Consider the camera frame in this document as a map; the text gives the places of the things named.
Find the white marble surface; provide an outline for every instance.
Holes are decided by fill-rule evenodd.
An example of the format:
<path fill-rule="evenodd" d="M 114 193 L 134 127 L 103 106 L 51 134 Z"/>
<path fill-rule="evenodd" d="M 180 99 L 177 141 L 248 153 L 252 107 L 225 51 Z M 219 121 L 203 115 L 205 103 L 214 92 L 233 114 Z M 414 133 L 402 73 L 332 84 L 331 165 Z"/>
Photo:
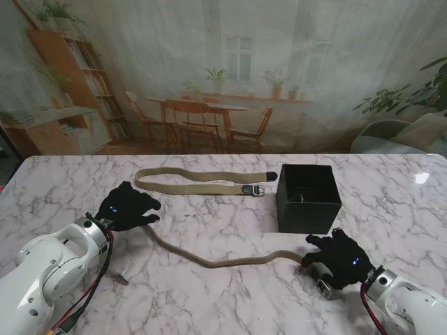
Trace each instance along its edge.
<path fill-rule="evenodd" d="M 384 264 L 447 295 L 447 161 L 431 155 L 39 156 L 27 159 L 0 195 L 0 276 L 31 238 L 54 232 L 141 168 L 279 172 L 282 163 L 333 167 L 343 207 L 334 222 Z M 181 177 L 155 177 L 184 183 Z M 152 196 L 156 231 L 211 260 L 314 250 L 300 234 L 279 234 L 274 192 L 242 196 Z M 113 265 L 127 287 L 104 278 L 74 334 L 375 334 L 358 286 L 326 301 L 291 261 L 204 269 L 155 246 L 140 230 L 117 233 Z M 91 274 L 84 285 L 93 280 Z M 57 303 L 56 314 L 82 291 Z"/>

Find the black glove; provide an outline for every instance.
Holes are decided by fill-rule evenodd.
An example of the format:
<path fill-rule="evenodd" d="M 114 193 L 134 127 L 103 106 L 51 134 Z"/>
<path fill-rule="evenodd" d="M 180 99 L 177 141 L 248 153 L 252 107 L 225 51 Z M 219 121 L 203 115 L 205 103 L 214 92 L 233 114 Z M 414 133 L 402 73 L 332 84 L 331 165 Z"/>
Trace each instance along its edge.
<path fill-rule="evenodd" d="M 112 230 L 120 232 L 159 220 L 157 215 L 143 216 L 143 214 L 150 209 L 159 210 L 160 207 L 159 201 L 147 193 L 134 190 L 131 183 L 123 181 L 121 185 L 111 190 L 101 203 L 95 219 L 106 218 L 114 221 L 115 227 Z"/>
<path fill-rule="evenodd" d="M 374 269 L 366 252 L 340 228 L 332 231 L 332 237 L 309 235 L 306 241 L 318 246 L 321 251 L 304 256 L 302 266 L 307 267 L 313 262 L 323 263 L 333 277 L 324 274 L 322 279 L 336 290 L 359 281 L 364 283 L 368 273 Z"/>

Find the belt buckle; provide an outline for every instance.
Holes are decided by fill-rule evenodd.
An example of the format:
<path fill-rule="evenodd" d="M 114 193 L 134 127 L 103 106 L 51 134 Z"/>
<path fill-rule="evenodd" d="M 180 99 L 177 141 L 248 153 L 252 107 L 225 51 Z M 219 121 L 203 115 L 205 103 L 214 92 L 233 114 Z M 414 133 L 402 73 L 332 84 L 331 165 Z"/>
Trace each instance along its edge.
<path fill-rule="evenodd" d="M 265 195 L 265 187 L 263 185 L 251 185 L 251 194 L 254 197 L 263 197 Z"/>
<path fill-rule="evenodd" d="M 263 197 L 265 195 L 265 188 L 263 185 L 243 185 L 242 193 L 245 195 L 252 195 L 254 197 Z"/>

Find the black cube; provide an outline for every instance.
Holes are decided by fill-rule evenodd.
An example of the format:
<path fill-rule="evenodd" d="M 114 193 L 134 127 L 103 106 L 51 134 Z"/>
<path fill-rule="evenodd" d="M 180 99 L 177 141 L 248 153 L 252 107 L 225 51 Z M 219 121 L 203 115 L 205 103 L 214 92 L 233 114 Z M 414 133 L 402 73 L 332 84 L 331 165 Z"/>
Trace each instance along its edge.
<path fill-rule="evenodd" d="M 325 235 L 342 207 L 330 165 L 283 164 L 276 198 L 279 232 Z"/>

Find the canvas belt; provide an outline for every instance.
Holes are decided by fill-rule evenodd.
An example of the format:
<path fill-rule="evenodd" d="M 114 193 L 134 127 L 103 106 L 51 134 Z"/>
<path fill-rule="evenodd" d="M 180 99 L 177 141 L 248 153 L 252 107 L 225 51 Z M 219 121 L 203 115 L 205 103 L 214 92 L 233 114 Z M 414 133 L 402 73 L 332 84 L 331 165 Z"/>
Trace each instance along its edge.
<path fill-rule="evenodd" d="M 187 195 L 187 194 L 199 194 L 199 195 L 252 195 L 263 196 L 264 187 L 262 185 L 242 185 L 242 186 L 226 186 L 218 184 L 190 184 L 190 185 L 166 185 L 152 183 L 148 181 L 141 181 L 141 178 L 146 176 L 154 176 L 156 174 L 178 174 L 192 181 L 215 181 L 226 180 L 232 181 L 238 184 L 251 184 L 256 182 L 274 181 L 277 178 L 276 172 L 264 172 L 264 173 L 234 173 L 234 172 L 192 172 L 178 167 L 157 167 L 152 169 L 143 169 L 136 173 L 135 184 L 136 186 L 148 191 L 173 194 L 173 195 Z M 220 260 L 211 261 L 194 255 L 189 251 L 174 246 L 160 236 L 157 235 L 154 228 L 150 225 L 144 225 L 141 227 L 147 236 L 153 239 L 160 246 L 166 250 L 175 253 L 179 256 L 186 258 L 192 262 L 195 262 L 203 267 L 216 269 L 219 267 L 235 267 L 239 265 L 260 265 L 271 262 L 276 258 L 287 258 L 293 260 L 298 264 L 301 264 L 301 256 L 297 253 L 287 250 L 275 251 L 266 256 L 260 257 L 246 257 L 233 260 Z"/>

